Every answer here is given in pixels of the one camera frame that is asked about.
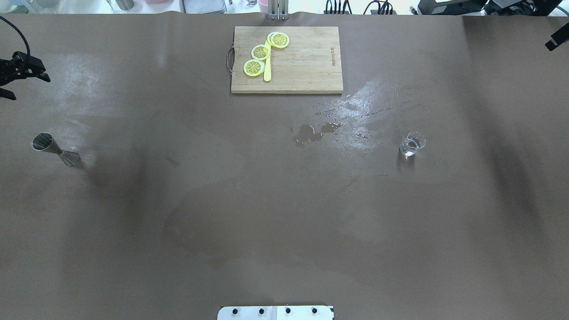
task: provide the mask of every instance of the glass of water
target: glass of water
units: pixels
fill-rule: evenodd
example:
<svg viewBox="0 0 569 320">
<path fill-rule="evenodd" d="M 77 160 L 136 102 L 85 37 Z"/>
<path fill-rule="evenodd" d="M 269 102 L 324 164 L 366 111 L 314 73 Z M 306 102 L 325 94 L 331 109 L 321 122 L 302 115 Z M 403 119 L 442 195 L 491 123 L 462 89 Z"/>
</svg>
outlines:
<svg viewBox="0 0 569 320">
<path fill-rule="evenodd" d="M 418 132 L 410 132 L 405 140 L 401 142 L 399 146 L 399 152 L 404 155 L 406 158 L 412 157 L 415 155 L 417 150 L 421 149 L 425 146 L 427 140 L 425 140 L 424 135 Z"/>
</svg>

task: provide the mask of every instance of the water spill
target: water spill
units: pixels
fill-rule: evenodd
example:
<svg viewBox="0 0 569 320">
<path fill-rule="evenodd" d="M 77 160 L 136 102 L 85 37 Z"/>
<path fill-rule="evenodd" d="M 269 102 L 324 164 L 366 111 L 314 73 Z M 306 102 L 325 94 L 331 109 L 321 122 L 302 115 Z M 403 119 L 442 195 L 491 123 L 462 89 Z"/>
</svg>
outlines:
<svg viewBox="0 0 569 320">
<path fill-rule="evenodd" d="M 322 140 L 324 133 L 332 133 L 343 125 L 344 124 L 326 122 L 326 124 L 320 128 L 320 132 L 316 132 L 316 129 L 311 125 L 302 125 L 298 128 L 298 135 L 293 138 L 293 141 L 297 146 L 302 147 L 305 142 L 311 143 Z"/>
</svg>

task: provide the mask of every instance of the metal clamp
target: metal clamp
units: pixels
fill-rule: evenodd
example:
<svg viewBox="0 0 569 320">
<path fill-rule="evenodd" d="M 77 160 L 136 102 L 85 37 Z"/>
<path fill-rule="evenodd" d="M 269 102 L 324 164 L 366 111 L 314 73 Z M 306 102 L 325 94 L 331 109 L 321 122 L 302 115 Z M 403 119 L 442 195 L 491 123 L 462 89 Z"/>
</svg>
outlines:
<svg viewBox="0 0 569 320">
<path fill-rule="evenodd" d="M 235 63 L 235 42 L 231 44 L 231 48 L 227 52 L 227 58 L 225 59 L 225 65 L 227 65 L 227 69 L 229 69 L 230 74 L 233 74 L 233 63 L 231 67 L 229 66 L 229 54 L 233 51 L 233 63 Z"/>
<path fill-rule="evenodd" d="M 269 20 L 288 20 L 288 0 L 269 0 Z"/>
</svg>

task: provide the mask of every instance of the brown table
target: brown table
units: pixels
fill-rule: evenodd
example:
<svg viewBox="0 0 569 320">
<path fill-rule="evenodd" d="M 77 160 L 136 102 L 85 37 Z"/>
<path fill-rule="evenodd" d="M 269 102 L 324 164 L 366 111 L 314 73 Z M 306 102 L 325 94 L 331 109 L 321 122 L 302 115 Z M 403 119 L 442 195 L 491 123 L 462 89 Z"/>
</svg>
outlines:
<svg viewBox="0 0 569 320">
<path fill-rule="evenodd" d="M 567 19 L 9 18 L 52 82 L 0 101 L 0 318 L 569 314 L 569 44 L 544 46 Z M 277 24 L 340 27 L 342 96 L 229 92 L 233 27 Z M 0 27 L 2 57 L 24 51 Z M 33 151 L 41 132 L 82 166 Z"/>
</svg>

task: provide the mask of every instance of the white bracket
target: white bracket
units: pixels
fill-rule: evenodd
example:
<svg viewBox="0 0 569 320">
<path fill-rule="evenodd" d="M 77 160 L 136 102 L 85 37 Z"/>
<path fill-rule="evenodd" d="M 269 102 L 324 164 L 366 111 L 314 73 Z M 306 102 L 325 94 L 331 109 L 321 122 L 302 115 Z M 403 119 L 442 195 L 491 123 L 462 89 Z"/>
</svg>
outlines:
<svg viewBox="0 0 569 320">
<path fill-rule="evenodd" d="M 333 306 L 228 306 L 217 320 L 334 320 Z"/>
<path fill-rule="evenodd" d="M 288 20 L 288 0 L 269 0 L 269 20 Z"/>
</svg>

